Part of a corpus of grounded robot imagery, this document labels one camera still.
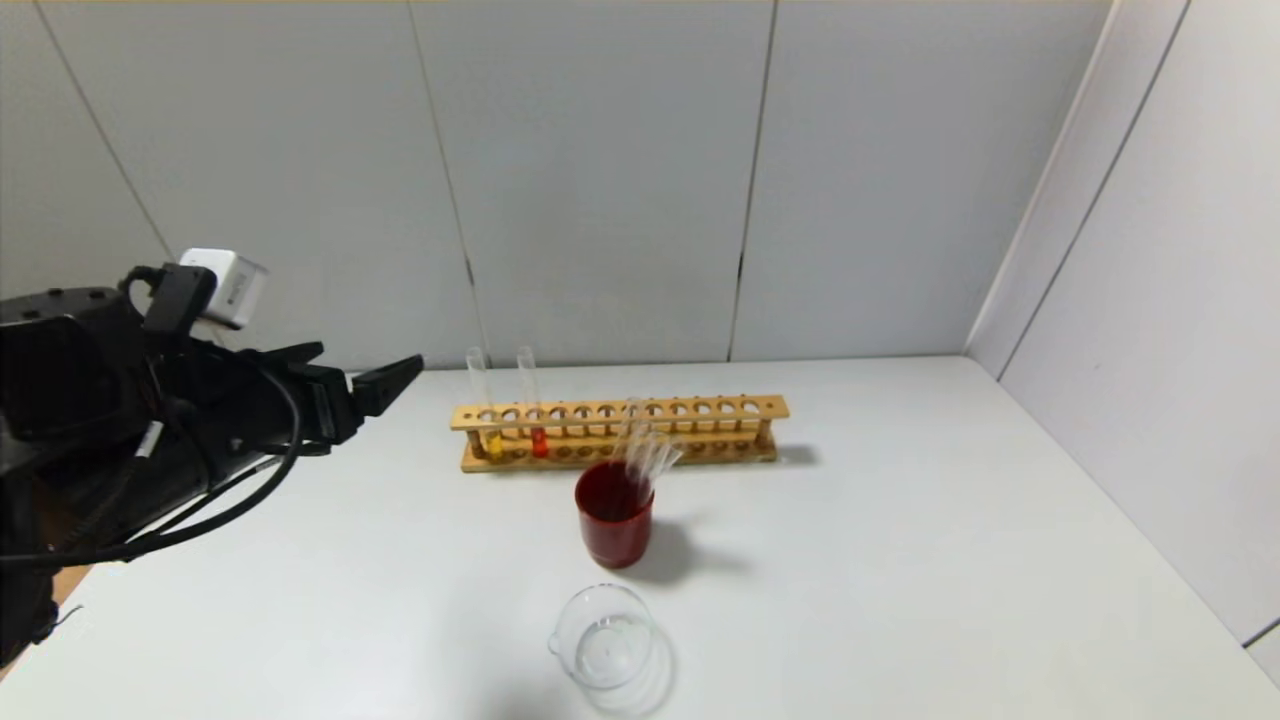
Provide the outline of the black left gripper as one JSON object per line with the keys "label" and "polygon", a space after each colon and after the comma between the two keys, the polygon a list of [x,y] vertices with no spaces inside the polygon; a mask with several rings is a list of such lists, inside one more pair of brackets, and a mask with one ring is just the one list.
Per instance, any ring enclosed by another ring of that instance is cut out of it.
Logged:
{"label": "black left gripper", "polygon": [[282,455],[300,423],[305,452],[325,454],[355,436],[364,419],[381,416],[425,369],[415,354],[351,379],[315,364],[323,343],[230,351],[196,341],[193,478],[218,488],[266,454]]}

